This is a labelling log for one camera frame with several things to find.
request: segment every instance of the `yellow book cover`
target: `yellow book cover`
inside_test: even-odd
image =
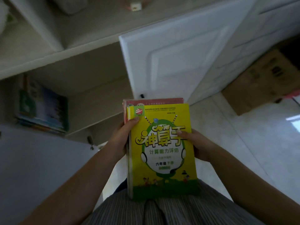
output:
[[[130,106],[140,117],[129,137],[129,195],[134,200],[198,194],[193,145],[176,131],[191,132],[188,104]]]

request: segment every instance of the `striped shirt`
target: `striped shirt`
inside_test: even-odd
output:
[[[82,224],[263,224],[199,180],[199,196],[135,202],[127,190],[108,197]]]

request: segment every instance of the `stacked books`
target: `stacked books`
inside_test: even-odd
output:
[[[56,134],[69,130],[68,99],[21,74],[14,87],[14,115],[18,124]]]
[[[193,145],[177,135],[191,132],[182,98],[125,100],[125,122],[140,117],[127,146],[127,191],[133,200],[198,194]]]

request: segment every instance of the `door panel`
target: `door panel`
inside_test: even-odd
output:
[[[255,0],[226,0],[121,35],[134,98],[187,100]]]

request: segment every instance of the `white tile floor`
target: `white tile floor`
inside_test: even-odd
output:
[[[300,107],[293,100],[266,104],[237,116],[221,93],[190,107],[192,127],[261,178],[300,203]],[[197,176],[230,198],[212,166],[196,159]],[[103,198],[126,178],[126,160],[114,168]]]

